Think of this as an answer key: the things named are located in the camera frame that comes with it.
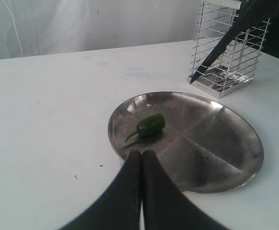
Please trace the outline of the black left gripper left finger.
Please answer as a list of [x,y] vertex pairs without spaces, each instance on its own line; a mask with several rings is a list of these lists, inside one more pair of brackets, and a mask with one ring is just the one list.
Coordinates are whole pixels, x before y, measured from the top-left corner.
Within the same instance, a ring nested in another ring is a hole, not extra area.
[[62,230],[138,230],[141,213],[141,153],[132,150],[102,195]]

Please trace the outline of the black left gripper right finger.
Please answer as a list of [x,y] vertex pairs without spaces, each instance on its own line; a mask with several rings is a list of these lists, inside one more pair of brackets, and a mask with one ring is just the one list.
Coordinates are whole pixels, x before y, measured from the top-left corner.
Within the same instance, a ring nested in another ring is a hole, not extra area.
[[146,230],[227,229],[181,193],[152,150],[142,153],[142,183]]

